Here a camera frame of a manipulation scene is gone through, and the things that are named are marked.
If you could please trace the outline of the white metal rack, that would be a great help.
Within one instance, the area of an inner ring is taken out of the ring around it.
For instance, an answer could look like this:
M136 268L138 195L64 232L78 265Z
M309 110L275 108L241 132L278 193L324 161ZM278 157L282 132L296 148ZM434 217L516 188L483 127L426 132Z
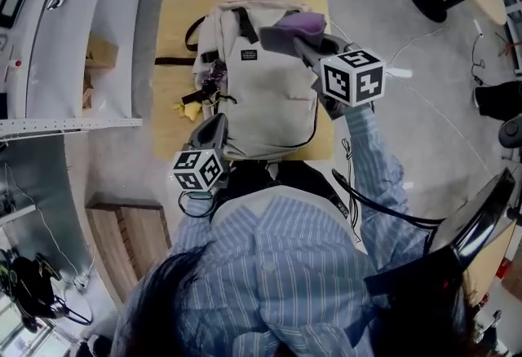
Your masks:
M0 0L0 143L140 126L139 0Z

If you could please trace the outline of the light wooden square table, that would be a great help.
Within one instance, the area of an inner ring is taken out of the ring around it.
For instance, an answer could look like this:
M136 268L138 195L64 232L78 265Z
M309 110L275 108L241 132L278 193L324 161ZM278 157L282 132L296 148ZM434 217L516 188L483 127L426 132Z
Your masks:
M213 7L229 0L163 0L158 23L156 56L185 58L193 55L186 48L184 38L188 28ZM309 6L314 12L329 14L327 0L290 0ZM195 126L195 121L182 118L172 107L181 97L194 91L192 68L188 66L156 66L153 69L153 106L151 128L153 153L160 160L171 160L181 149ZM320 107L316 133L310 143L287 157L288 160L328 161L334 153L334 124Z

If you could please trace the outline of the yellow item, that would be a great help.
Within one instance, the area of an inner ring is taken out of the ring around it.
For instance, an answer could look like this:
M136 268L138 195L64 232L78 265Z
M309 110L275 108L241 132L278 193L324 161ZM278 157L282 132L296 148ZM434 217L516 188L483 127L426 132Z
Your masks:
M201 111L202 104L199 102L191 102L188 104L176 103L171 106L173 111L179 113L179 117L186 117L190 121L195 121Z

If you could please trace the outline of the beige backpack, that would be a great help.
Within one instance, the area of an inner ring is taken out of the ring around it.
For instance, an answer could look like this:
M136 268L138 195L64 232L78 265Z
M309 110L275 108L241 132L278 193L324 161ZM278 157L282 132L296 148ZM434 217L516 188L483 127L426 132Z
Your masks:
M312 88L316 75L299 59L261 45L263 27L310 12L288 0L223 1L189 27L185 46L192 56L159 55L155 65L173 73L179 106L196 104L190 119L176 122L177 140L167 152L180 150L197 125L222 113L229 160L330 159L334 126Z

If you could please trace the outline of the person's black trouser legs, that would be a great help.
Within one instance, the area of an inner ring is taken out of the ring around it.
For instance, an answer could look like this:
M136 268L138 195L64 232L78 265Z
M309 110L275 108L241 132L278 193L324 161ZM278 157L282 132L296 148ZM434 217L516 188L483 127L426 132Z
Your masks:
M228 185L215 194L216 207L226 202L271 187L291 187L330 201L348 218L348 210L324 175L304 161L282 161L276 164L276 177L272 178L266 161L234 161L228 176Z

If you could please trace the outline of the purple cloth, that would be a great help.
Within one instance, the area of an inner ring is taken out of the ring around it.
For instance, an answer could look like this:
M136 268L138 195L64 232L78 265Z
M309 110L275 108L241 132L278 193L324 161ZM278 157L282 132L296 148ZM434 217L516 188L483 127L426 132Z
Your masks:
M316 50L324 37L325 27L325 16L321 13L288 11L274 25L260 28L259 40L265 51L298 58L295 38Z

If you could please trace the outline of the wooden pallet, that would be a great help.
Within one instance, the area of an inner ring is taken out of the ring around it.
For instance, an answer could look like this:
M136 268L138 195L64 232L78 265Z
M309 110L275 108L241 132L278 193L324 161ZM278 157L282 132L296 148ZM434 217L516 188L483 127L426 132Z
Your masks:
M171 247L160 205L99 203L86 208L86 239L109 295L121 306Z

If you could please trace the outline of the light wooden desk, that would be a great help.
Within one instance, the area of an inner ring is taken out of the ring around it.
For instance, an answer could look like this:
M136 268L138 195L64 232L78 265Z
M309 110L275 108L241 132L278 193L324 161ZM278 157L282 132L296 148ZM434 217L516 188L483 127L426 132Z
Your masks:
M485 247L473 259L464 272L468 288L468 300L472 306L477 305L488 292L489 286L505 257L511 238L516 228L516 221L507 224L503 219L499 229L495 229L488 238Z

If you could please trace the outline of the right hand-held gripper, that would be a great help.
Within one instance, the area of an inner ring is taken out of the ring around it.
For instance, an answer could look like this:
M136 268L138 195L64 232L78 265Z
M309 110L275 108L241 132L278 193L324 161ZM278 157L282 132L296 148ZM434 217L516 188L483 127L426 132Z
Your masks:
M384 96L387 64L371 50L332 34L314 42L295 37L293 44L305 66L318 71L312 89L332 121L342 117L346 108L371 104ZM326 57L326 53L342 54Z

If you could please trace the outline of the person's right forearm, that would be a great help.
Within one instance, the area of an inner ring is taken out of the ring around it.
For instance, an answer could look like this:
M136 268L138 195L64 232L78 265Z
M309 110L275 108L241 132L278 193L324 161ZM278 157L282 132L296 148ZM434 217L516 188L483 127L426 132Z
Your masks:
M408 214L402 166L388 152L372 108L368 104L346 108L343 115L350 134L356 190L378 205Z

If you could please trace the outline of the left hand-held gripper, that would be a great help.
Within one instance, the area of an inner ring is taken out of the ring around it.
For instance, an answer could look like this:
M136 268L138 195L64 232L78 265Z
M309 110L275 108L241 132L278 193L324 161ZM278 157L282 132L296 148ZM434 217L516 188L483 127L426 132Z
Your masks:
M218 113L191 133L171 164L171 182L186 192L210 192L228 185L229 164L223 157L228 140L228 119Z

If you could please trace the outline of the person's striped shirt torso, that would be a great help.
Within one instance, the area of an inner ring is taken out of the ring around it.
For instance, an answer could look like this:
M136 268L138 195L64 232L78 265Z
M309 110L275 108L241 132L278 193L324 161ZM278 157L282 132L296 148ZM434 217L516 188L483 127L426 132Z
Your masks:
M242 197L210 222L211 239L179 249L139 283L110 357L376 357L364 284L419 258L426 231L364 218L358 249L324 201L295 190Z

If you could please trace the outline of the person's left forearm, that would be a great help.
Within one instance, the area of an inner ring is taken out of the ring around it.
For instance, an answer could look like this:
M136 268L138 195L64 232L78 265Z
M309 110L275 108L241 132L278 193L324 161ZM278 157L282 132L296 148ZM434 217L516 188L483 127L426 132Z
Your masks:
M179 195L178 204L183 217L176 232L175 245L191 249L211 239L210 222L216 211L212 192L186 192Z

